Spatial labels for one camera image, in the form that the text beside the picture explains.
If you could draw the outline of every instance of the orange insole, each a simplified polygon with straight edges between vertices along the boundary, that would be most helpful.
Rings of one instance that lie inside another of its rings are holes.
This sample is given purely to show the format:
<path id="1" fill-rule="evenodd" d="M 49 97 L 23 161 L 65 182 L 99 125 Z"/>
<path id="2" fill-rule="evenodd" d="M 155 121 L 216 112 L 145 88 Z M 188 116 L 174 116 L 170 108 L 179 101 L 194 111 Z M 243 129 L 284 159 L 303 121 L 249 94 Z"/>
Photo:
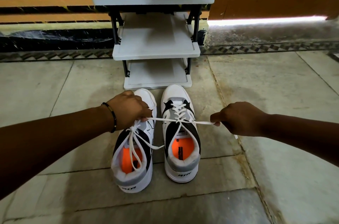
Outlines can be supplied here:
<path id="1" fill-rule="evenodd" d="M 129 157 L 129 148 L 123 148 L 122 150 L 123 151 L 122 151 L 121 170 L 123 172 L 125 172 L 126 174 L 128 174 L 128 173 L 131 173 L 132 171 L 134 171 L 133 166 L 132 166 L 132 162 L 131 162 L 130 157 Z M 137 153 L 140 160 L 142 161 L 141 150 L 139 148 L 136 148 L 135 152 Z M 139 164 L 137 158 L 135 158 L 135 156 L 133 155 L 133 153 L 132 153 L 132 158 L 133 158 L 134 167 L 139 168 L 140 164 Z"/>
<path id="2" fill-rule="evenodd" d="M 194 150 L 192 138 L 175 139 L 172 144 L 173 155 L 179 160 L 187 159 Z"/>

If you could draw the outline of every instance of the bracelet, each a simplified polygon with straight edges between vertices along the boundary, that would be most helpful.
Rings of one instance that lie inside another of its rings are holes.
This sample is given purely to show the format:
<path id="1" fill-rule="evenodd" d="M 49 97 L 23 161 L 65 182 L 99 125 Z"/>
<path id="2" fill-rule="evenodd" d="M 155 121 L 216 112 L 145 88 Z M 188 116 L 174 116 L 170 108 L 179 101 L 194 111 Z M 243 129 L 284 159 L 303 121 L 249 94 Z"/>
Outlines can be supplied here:
<path id="1" fill-rule="evenodd" d="M 114 113 L 112 108 L 107 103 L 102 103 L 101 105 L 106 105 L 108 107 L 108 109 L 111 111 L 112 115 L 113 115 L 113 118 L 114 118 L 114 127 L 111 130 L 111 133 L 113 133 L 115 131 L 115 129 L 117 128 L 117 118 L 115 116 L 115 113 Z"/>

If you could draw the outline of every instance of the black metal frame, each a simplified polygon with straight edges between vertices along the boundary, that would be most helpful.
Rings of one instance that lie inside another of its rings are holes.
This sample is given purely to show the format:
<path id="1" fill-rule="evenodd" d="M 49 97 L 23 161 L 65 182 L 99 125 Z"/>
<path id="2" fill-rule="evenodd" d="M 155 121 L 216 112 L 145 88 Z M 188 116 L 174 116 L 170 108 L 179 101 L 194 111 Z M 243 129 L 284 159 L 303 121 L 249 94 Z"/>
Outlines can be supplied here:
<path id="1" fill-rule="evenodd" d="M 189 17 L 186 20 L 187 24 L 192 24 L 192 20 L 194 19 L 194 29 L 193 36 L 191 37 L 192 42 L 198 41 L 198 31 L 199 31 L 199 18 L 201 15 L 201 5 L 185 5 L 185 7 L 180 7 L 178 5 L 119 5 L 119 6 L 109 6 L 109 16 L 111 17 L 112 29 L 113 29 L 113 38 L 114 44 L 120 45 L 121 38 L 118 35 L 117 21 L 119 26 L 124 25 L 124 21 L 121 18 L 120 11 L 123 12 L 136 12 L 137 14 L 145 14 L 148 12 L 163 12 L 165 14 L 174 14 L 176 11 L 184 11 L 184 9 L 188 10 Z M 124 66 L 125 77 L 129 77 L 129 70 L 127 61 L 122 61 Z M 187 67 L 185 68 L 186 74 L 191 73 L 191 63 L 192 59 L 187 58 Z"/>

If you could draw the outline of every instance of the tiled floor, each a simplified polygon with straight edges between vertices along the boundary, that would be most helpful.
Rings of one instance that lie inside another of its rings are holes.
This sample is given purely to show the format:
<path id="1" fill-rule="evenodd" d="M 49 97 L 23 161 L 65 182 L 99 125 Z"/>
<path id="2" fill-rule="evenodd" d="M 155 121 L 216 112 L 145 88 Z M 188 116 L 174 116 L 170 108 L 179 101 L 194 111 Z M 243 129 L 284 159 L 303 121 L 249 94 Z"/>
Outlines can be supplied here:
<path id="1" fill-rule="evenodd" d="M 191 74 L 187 91 L 199 121 L 242 100 L 269 113 L 339 122 L 339 63 L 324 52 L 204 56 L 194 59 Z M 0 126 L 97 106 L 122 92 L 123 80 L 122 64 L 112 59 L 2 63 Z M 158 102 L 162 91 L 152 90 Z M 117 134 L 106 133 L 0 201 L 0 220 L 339 223 L 339 168 L 265 138 L 240 138 L 244 152 L 224 127 L 201 125 L 198 132 L 202 159 L 190 183 L 167 178 L 158 150 L 150 185 L 138 194 L 120 191 L 109 169 Z M 155 144 L 162 143 L 157 123 Z"/>

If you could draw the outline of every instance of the shoe rack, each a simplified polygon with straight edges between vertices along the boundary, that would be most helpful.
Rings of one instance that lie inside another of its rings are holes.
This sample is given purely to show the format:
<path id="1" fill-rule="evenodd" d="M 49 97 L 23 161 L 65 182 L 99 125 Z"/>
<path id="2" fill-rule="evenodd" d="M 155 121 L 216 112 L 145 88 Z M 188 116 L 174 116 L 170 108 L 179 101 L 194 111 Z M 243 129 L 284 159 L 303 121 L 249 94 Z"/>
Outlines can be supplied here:
<path id="1" fill-rule="evenodd" d="M 125 89 L 165 88 L 174 83 L 192 86 L 191 60 L 200 55 L 201 5 L 214 0 L 93 2 L 108 8 L 114 38 L 112 56 L 122 61 Z"/>

